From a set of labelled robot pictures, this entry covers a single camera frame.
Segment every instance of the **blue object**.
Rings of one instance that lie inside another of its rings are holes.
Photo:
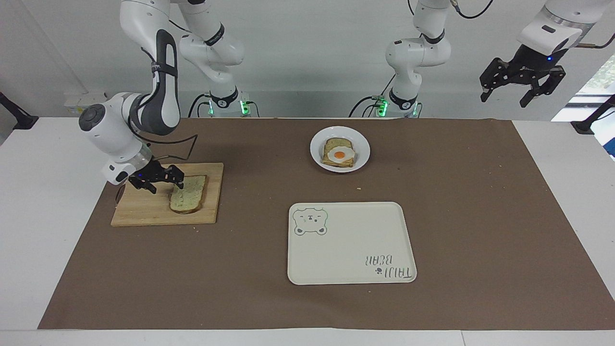
[[[606,152],[612,156],[615,156],[615,138],[611,139],[605,144]]]

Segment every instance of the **white plate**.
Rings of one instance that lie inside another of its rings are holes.
[[[325,143],[331,138],[344,138],[352,142],[352,148],[356,153],[353,167],[333,167],[322,163]],[[359,131],[344,126],[332,126],[320,130],[316,135],[314,135],[314,138],[312,138],[312,142],[309,145],[309,151],[310,154],[312,154],[312,159],[314,159],[320,167],[337,173],[348,173],[363,167],[370,158],[371,152],[370,144]]]
[[[402,207],[395,202],[293,205],[287,274],[297,285],[414,281]]]

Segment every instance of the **wooden cutting board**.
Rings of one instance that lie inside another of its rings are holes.
[[[216,223],[218,200],[222,185],[222,163],[183,163],[176,166],[185,176],[206,175],[207,186],[202,207],[192,214],[177,214],[169,208],[169,198],[173,192],[172,183],[155,183],[157,193],[137,190],[131,184],[125,185],[124,194],[117,204],[111,226],[153,226],[153,225],[192,225]]]

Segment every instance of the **black stand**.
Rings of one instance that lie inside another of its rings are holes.
[[[571,121],[570,124],[572,124],[578,134],[593,135],[594,133],[591,129],[593,122],[598,120],[611,107],[615,107],[615,94],[611,95],[605,103],[602,103],[602,105],[600,105],[592,115],[587,117],[587,119],[583,121]]]
[[[3,93],[0,92],[0,104],[4,106],[13,116],[17,119],[17,124],[13,127],[13,130],[29,130],[31,129],[36,121],[38,120],[37,116],[33,116],[28,114],[25,110],[23,110],[18,105],[14,104],[13,101],[9,100]]]

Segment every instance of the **fried egg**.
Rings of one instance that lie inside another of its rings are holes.
[[[342,163],[354,158],[354,150],[348,147],[335,147],[329,151],[327,157],[335,163]]]

